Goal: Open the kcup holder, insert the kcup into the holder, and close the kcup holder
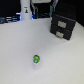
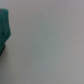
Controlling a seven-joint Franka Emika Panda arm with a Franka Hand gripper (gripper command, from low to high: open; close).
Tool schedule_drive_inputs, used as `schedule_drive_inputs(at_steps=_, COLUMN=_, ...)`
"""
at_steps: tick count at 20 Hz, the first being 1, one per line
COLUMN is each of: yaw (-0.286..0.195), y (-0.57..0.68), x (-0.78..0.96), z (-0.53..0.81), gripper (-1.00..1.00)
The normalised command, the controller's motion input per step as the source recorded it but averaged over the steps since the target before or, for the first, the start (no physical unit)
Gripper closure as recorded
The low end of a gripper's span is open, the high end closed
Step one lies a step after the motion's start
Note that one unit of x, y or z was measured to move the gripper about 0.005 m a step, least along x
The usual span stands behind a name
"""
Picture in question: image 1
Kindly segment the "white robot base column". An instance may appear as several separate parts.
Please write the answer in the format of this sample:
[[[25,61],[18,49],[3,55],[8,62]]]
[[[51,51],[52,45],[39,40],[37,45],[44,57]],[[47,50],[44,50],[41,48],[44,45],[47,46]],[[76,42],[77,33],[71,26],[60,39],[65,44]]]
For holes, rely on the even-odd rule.
[[[30,9],[30,0],[20,0],[21,3],[21,19],[31,20],[32,13]]]

